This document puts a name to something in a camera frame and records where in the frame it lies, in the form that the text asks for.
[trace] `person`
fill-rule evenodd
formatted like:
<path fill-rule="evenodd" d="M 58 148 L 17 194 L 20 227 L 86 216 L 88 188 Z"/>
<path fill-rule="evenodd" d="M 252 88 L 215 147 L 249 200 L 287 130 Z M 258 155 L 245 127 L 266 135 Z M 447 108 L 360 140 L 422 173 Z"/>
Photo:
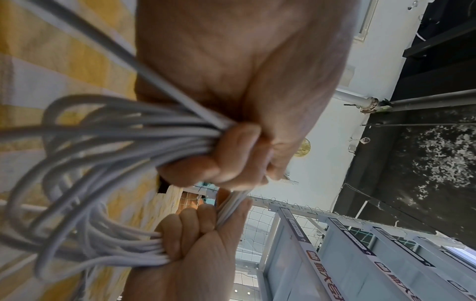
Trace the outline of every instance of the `person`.
<path fill-rule="evenodd" d="M 167 182 L 234 190 L 279 180 L 332 97 L 346 65 L 359 0 L 138 0 L 137 57 L 236 125 L 210 155 L 159 169 Z M 138 78 L 137 99 L 173 103 Z M 223 201 L 225 190 L 220 190 Z M 123 300 L 229 300 L 251 201 L 216 228 L 201 205 L 159 225 L 163 267 L 134 269 Z"/>

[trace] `white paint patch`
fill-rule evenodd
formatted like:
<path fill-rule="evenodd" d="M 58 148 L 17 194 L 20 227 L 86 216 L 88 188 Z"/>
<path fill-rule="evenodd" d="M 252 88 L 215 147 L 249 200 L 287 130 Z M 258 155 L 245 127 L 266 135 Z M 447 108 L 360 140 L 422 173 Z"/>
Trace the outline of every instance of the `white paint patch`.
<path fill-rule="evenodd" d="M 476 162 L 475 145 L 472 141 L 472 137 L 476 135 L 476 127 L 459 126 L 458 136 L 453 136 L 451 140 L 444 138 L 450 134 L 454 135 L 454 131 L 452 127 L 435 126 L 420 135 L 420 140 L 424 141 L 420 148 L 424 149 L 425 157 L 413 161 L 414 173 L 428 177 L 428 180 L 437 186 L 439 183 L 450 183 L 456 188 L 471 185 L 474 175 L 469 166 Z M 426 188 L 426 185 L 418 187 L 418 198 L 424 199 L 428 196 Z"/>

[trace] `finger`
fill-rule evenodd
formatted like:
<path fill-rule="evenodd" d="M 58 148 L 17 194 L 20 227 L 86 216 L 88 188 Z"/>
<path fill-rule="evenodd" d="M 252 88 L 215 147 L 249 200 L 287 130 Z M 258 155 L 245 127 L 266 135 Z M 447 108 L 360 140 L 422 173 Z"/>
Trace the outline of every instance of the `finger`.
<path fill-rule="evenodd" d="M 182 256 L 186 256 L 188 251 L 200 238 L 200 224 L 198 222 L 197 210 L 186 208 L 179 214 L 182 221 Z"/>
<path fill-rule="evenodd" d="M 220 188 L 218 190 L 217 198 L 216 198 L 217 208 L 220 208 L 220 206 L 227 200 L 227 198 L 230 196 L 231 193 L 232 193 L 231 191 L 224 188 Z"/>
<path fill-rule="evenodd" d="M 235 256 L 241 234 L 243 233 L 244 224 L 246 223 L 246 218 L 252 204 L 253 201 L 250 198 L 246 198 L 241 202 L 225 224 L 218 228 L 218 235 L 222 239 L 223 245 L 229 256 Z"/>
<path fill-rule="evenodd" d="M 169 214 L 157 227 L 157 231 L 162 233 L 162 245 L 170 259 L 178 260 L 182 256 L 182 222 L 177 214 Z"/>
<path fill-rule="evenodd" d="M 218 183 L 219 187 L 233 190 L 248 190 L 253 189 L 261 184 L 266 168 L 273 157 L 273 146 L 267 139 L 260 139 L 253 150 L 246 163 L 243 171 L 234 179 Z"/>
<path fill-rule="evenodd" d="M 200 181 L 208 181 L 219 172 L 217 163 L 210 156 L 190 157 L 159 168 L 160 176 L 178 187 L 188 187 Z"/>
<path fill-rule="evenodd" d="M 203 204 L 197 209 L 200 233 L 207 234 L 215 229 L 217 225 L 217 209 L 210 204 Z"/>
<path fill-rule="evenodd" d="M 239 123 L 226 131 L 212 153 L 220 172 L 211 182 L 222 183 L 238 176 L 260 134 L 261 127 L 248 122 Z"/>
<path fill-rule="evenodd" d="M 271 159 L 271 163 L 266 169 L 266 175 L 273 180 L 280 180 L 283 178 L 289 161 L 298 151 L 302 141 L 294 144 L 276 144 L 274 145 L 274 156 Z"/>

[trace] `gray cord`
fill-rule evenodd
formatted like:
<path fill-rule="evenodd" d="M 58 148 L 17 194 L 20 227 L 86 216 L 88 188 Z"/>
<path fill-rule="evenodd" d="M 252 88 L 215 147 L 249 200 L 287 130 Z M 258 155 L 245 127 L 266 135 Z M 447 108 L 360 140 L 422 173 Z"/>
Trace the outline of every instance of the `gray cord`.
<path fill-rule="evenodd" d="M 96 265 L 167 264 L 170 259 L 162 246 L 161 234 L 110 220 L 109 197 L 132 179 L 158 166 L 210 153 L 223 131 L 234 122 L 194 102 L 55 1 L 30 1 L 114 53 L 180 105 L 151 105 L 103 95 L 68 96 L 46 108 L 40 126 L 0 131 L 0 142 L 41 137 L 47 155 L 11 191 L 5 216 L 16 235 L 0 234 L 0 242 L 38 253 L 35 275 L 48 282 L 83 272 L 87 283 L 88 271 Z M 77 126 L 58 123 L 66 110 L 83 105 L 99 108 Z M 22 202 L 38 182 L 50 205 L 33 220 L 25 220 L 26 207 L 22 207 Z M 231 193 L 218 210 L 219 226 L 248 193 Z M 52 274 L 49 264 L 54 258 L 78 264 Z"/>

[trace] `hand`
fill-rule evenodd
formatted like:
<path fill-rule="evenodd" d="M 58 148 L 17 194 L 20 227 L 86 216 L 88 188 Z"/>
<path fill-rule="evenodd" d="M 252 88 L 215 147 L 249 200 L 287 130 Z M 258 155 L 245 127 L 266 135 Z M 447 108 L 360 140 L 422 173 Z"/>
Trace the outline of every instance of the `hand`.
<path fill-rule="evenodd" d="M 168 182 L 235 190 L 279 180 L 345 68 L 359 0 L 139 0 L 137 57 L 238 125 Z M 137 98 L 170 99 L 139 78 Z"/>
<path fill-rule="evenodd" d="M 219 190 L 217 202 L 222 203 L 229 194 Z M 216 208 L 208 204 L 164 218 L 158 231 L 173 262 L 133 269 L 122 300 L 228 301 L 235 278 L 235 253 L 251 205 L 251 199 L 243 201 L 218 229 Z"/>

